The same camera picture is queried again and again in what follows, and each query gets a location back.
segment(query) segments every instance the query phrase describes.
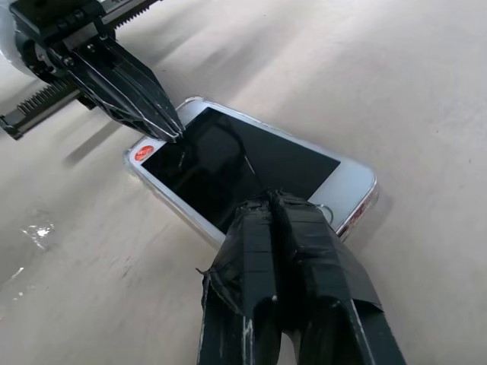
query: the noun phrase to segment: smartphone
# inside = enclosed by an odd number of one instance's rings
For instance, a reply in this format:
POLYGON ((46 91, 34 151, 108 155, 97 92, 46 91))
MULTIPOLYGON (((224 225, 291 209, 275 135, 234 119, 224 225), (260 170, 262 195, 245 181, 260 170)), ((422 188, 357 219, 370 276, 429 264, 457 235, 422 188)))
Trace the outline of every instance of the smartphone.
POLYGON ((181 217, 217 244, 235 208, 265 188, 317 205, 342 238, 378 197, 369 168, 201 97, 177 108, 176 144, 149 137, 126 163, 181 217))

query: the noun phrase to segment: red sticker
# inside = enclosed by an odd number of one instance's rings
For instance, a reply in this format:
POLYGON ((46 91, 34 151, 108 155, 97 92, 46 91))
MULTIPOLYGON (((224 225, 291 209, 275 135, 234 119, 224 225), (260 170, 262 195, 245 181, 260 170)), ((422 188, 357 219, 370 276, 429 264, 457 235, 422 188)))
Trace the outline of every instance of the red sticker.
POLYGON ((154 151, 152 146, 144 146, 135 154, 136 161, 143 161, 145 158, 154 151))

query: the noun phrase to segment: white surface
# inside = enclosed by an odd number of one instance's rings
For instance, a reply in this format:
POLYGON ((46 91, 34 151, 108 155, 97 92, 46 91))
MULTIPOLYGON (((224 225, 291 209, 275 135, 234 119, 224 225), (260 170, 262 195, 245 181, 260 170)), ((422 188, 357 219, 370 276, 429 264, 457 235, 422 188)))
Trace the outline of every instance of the white surface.
MULTIPOLYGON (((371 166, 382 196, 348 244, 408 363, 478 365, 485 14, 480 0, 165 0, 120 39, 177 103, 207 95, 371 166)), ((5 100, 27 84, 15 72, 2 66, 5 100)), ((215 252, 127 173, 135 133, 87 154, 107 123, 73 104, 0 140, 2 280, 24 267, 0 291, 2 363, 196 363, 194 268, 215 252), (21 232, 32 221, 55 226, 45 252, 21 232)))
MULTIPOLYGON (((352 213, 358 209, 358 206, 368 198, 377 185, 374 173, 367 167, 350 160, 347 157, 336 154, 332 151, 327 151, 321 146, 311 144, 308 141, 302 141, 283 131, 273 128, 261 121, 255 120, 251 116, 245 115, 236 110, 232 110, 226 106, 219 105, 207 100, 187 100, 180 109, 178 114, 184 126, 190 124, 203 110, 212 108, 224 114, 232 116, 242 122, 253 125, 268 133, 278 135, 281 138, 287 139, 295 144, 316 151, 334 160, 340 162, 339 166, 331 173, 326 180, 318 186, 311 197, 308 199, 316 205, 325 205, 333 212, 333 222, 331 227, 341 236, 342 228, 352 219, 352 213)), ((213 224, 207 221, 200 213, 195 211, 184 200, 177 196, 160 180, 158 180, 151 172, 143 167, 143 163, 150 158, 155 151, 158 151, 166 144, 165 141, 158 141, 152 138, 143 138, 126 156, 127 164, 132 168, 136 174, 140 175, 141 179, 147 182, 150 187, 155 188, 161 193, 164 200, 173 204, 177 211, 184 214, 184 217, 192 222, 196 229, 202 230, 206 236, 212 238, 215 243, 221 244, 224 241, 224 234, 213 224), (153 151, 148 154, 143 160, 137 161, 135 156, 146 146, 151 146, 153 151)))

